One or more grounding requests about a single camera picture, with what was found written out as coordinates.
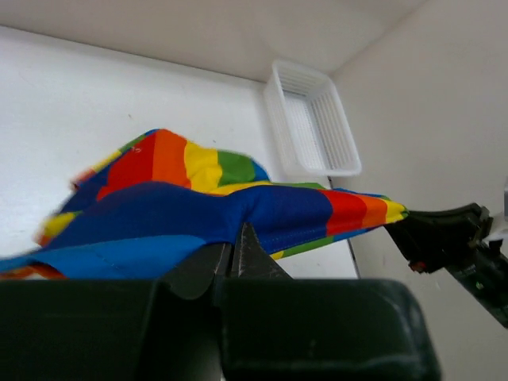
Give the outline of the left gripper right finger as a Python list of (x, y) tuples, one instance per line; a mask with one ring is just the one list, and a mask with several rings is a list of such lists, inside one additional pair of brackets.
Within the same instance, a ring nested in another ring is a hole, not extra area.
[(385, 279), (294, 279), (244, 225), (221, 285), (228, 380), (438, 380), (416, 298)]

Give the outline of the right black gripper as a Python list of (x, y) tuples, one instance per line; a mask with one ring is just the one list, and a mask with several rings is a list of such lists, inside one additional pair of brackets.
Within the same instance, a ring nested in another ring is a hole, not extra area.
[(453, 278), (503, 327), (507, 327), (507, 242), (486, 242), (492, 215), (476, 203), (442, 211), (408, 212), (385, 226), (417, 273), (457, 265)]

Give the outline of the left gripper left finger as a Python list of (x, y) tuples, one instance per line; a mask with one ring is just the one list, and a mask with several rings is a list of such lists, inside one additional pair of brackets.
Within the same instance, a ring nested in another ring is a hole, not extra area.
[(2, 379), (219, 380), (211, 296), (231, 251), (206, 246), (154, 280), (2, 282)]

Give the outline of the rainbow striped shorts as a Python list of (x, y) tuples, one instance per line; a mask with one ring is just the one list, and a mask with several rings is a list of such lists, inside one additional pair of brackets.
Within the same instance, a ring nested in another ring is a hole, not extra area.
[(73, 181), (35, 251), (4, 259), (15, 279), (154, 279), (250, 224), (278, 260), (407, 217), (377, 194), (274, 183), (251, 157), (154, 129)]

